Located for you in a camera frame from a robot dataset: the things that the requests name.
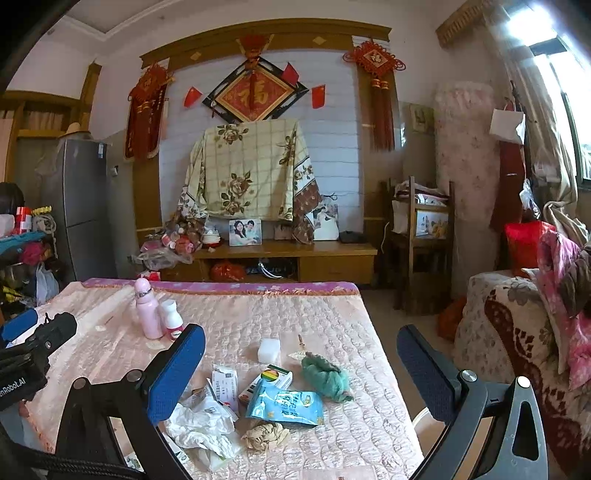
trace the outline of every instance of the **wooden tv stand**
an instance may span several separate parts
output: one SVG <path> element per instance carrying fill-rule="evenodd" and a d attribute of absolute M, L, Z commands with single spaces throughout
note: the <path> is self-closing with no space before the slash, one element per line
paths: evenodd
<path fill-rule="evenodd" d="M 374 256 L 378 251 L 369 244 L 342 244 L 338 241 L 319 241 L 302 245 L 287 240 L 263 240 L 262 245 L 229 247 L 223 244 L 215 252 L 207 249 L 193 254 L 190 265 L 179 263 L 162 270 L 164 281 L 210 281 L 209 270 L 218 260 L 245 258 L 297 258 L 297 279 L 272 280 L 263 275 L 247 275 L 246 282 L 280 283 L 285 281 L 350 281 L 358 284 L 371 282 Z"/>

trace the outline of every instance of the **pink thermos bottle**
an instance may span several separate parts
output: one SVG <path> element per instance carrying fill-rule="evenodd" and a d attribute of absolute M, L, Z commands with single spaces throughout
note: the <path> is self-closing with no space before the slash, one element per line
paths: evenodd
<path fill-rule="evenodd" d="M 146 338 L 154 340 L 164 335 L 158 315 L 158 300 L 147 278 L 138 278 L 135 281 L 135 308 L 138 312 L 139 322 Z"/>

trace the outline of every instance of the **diamond-shaped wall hanging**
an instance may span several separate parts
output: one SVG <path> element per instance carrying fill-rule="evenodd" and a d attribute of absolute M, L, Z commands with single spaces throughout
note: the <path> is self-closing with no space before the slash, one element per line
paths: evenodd
<path fill-rule="evenodd" d="M 308 91 L 300 82 L 294 86 L 282 80 L 283 70 L 260 57 L 254 73 L 254 108 L 250 109 L 250 77 L 245 63 L 203 101 L 229 124 L 279 118 Z"/>

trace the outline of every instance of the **bed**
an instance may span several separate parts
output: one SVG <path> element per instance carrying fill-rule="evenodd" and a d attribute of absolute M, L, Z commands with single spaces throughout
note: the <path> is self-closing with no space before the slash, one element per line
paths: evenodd
<path fill-rule="evenodd" d="M 569 391 L 558 375 L 558 349 L 536 285 L 510 271 L 482 273 L 468 284 L 453 361 L 483 380 L 531 380 L 548 444 L 551 478 L 563 478 L 591 446 L 591 386 Z"/>
<path fill-rule="evenodd" d="M 200 324 L 206 352 L 190 384 L 204 384 L 212 364 L 234 367 L 239 391 L 260 373 L 256 360 L 262 337 L 281 339 L 283 366 L 294 371 L 294 388 L 304 387 L 287 354 L 297 349 L 298 334 L 307 347 L 348 370 L 354 401 L 324 403 L 325 425 L 293 430 L 291 441 L 270 453 L 247 452 L 215 473 L 198 461 L 188 471 L 195 479 L 347 480 L 409 478 L 423 456 L 397 380 L 351 283 L 212 284 L 154 282 L 159 299 L 176 300 L 185 322 Z M 91 279 L 71 283 L 39 318 L 70 312 L 78 321 L 76 336 L 50 358 L 48 385 L 28 403 L 30 422 L 44 448 L 55 446 L 58 419 L 72 382 L 85 376 L 93 383 L 119 380 L 144 368 L 167 339 L 147 340 L 136 323 L 132 283 Z M 117 435 L 122 426 L 114 422 Z M 123 454 L 131 452 L 122 443 Z M 196 454 L 187 450 L 190 459 Z"/>

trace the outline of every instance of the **green cloth bundle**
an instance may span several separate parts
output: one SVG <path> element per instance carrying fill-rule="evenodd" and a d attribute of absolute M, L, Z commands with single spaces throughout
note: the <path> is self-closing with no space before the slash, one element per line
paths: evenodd
<path fill-rule="evenodd" d="M 339 403 L 353 400 L 349 390 L 349 376 L 345 370 L 323 356 L 310 352 L 306 352 L 301 366 L 306 381 L 321 395 Z"/>

